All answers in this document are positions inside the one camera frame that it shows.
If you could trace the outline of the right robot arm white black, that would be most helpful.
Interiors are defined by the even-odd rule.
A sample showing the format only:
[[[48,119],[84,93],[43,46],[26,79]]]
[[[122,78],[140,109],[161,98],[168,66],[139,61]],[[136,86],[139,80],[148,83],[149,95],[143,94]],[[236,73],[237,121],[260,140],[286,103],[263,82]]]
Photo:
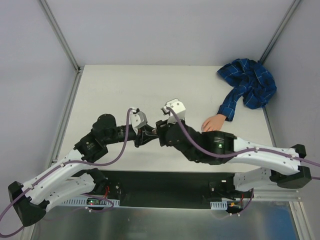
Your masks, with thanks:
[[[223,131],[198,132],[181,123],[159,120],[153,130],[163,147],[173,147],[189,161],[211,166],[248,164],[256,169],[236,172],[224,186],[226,194],[237,197],[254,188],[276,185],[283,189],[301,189],[312,180],[311,171],[299,158],[305,147],[276,148],[256,144]]]

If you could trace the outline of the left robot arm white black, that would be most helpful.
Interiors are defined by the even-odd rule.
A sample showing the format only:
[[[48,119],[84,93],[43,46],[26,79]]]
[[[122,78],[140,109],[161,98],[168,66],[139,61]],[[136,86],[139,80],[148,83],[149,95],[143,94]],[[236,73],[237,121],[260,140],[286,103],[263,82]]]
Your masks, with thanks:
[[[35,178],[8,186],[10,201],[24,227],[39,222],[69,198],[105,194],[108,183],[97,160],[108,153],[108,145],[133,141],[138,148],[158,138],[142,111],[130,111],[126,121],[126,125],[117,126],[113,115],[102,114],[64,158]]]

